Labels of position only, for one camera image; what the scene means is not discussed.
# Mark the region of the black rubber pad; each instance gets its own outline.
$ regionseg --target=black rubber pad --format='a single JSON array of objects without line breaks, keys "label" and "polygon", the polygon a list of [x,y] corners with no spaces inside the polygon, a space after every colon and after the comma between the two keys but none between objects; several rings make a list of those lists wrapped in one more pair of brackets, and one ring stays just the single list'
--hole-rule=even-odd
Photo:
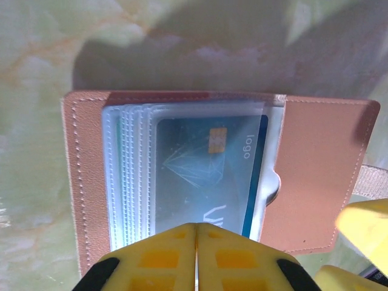
[{"label": "black rubber pad", "polygon": [[119,263],[118,258],[109,258],[94,264],[73,291],[101,291]]},{"label": "black rubber pad", "polygon": [[294,291],[321,291],[302,266],[288,259],[279,259],[277,263]]}]

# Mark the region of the marble surface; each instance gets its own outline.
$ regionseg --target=marble surface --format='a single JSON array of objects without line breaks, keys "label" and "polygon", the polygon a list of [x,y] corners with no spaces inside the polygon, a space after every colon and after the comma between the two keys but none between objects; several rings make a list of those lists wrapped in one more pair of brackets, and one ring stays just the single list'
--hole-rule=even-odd
[{"label": "marble surface", "polygon": [[[60,112],[73,89],[375,99],[364,162],[388,169],[387,14],[383,0],[0,1],[0,290],[79,279]],[[341,238],[298,259],[311,274],[367,264]]]}]

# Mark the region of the pink leather wallet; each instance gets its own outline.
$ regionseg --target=pink leather wallet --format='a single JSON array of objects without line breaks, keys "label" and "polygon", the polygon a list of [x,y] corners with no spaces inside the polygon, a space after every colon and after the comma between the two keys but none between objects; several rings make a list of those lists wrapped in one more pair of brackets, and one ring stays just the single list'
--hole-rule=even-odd
[{"label": "pink leather wallet", "polygon": [[[81,273],[110,251],[101,112],[106,105],[278,95],[218,92],[71,92],[62,116]],[[275,172],[260,242],[293,255],[334,247],[335,218],[348,202],[380,105],[375,101],[283,96]]]}]

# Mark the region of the card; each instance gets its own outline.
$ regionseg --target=card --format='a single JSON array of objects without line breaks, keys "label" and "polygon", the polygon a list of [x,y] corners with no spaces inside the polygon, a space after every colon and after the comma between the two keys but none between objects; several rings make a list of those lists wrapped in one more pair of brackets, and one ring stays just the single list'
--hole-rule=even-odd
[{"label": "card", "polygon": [[257,148],[259,136],[265,140],[266,135],[261,120],[232,116],[158,123],[156,233],[186,222],[209,222],[242,234],[253,195],[252,171],[258,175],[263,155],[264,143]]}]

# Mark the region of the table surface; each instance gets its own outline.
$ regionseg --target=table surface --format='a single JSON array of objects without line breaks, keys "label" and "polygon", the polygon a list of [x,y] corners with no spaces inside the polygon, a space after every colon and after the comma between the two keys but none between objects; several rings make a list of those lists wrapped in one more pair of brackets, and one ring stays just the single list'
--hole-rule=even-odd
[{"label": "table surface", "polygon": [[[71,90],[375,99],[364,163],[388,169],[387,13],[383,0],[0,1],[0,290],[79,279],[60,106]],[[298,259],[311,274],[367,266],[342,238]]]}]

